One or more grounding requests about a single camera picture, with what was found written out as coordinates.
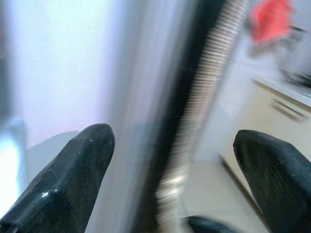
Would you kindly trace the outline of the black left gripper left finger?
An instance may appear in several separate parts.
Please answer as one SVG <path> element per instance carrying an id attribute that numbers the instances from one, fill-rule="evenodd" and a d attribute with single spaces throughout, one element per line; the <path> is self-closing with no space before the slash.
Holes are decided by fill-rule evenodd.
<path id="1" fill-rule="evenodd" d="M 2 233 L 83 233 L 115 148 L 110 125 L 72 138 L 0 219 Z"/>

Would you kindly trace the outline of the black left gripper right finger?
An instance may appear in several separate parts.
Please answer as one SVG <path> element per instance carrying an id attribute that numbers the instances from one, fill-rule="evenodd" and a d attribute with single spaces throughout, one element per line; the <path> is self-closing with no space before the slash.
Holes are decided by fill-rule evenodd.
<path id="1" fill-rule="evenodd" d="M 254 130 L 240 130 L 235 158 L 273 233 L 311 231 L 311 163 L 292 144 Z"/>

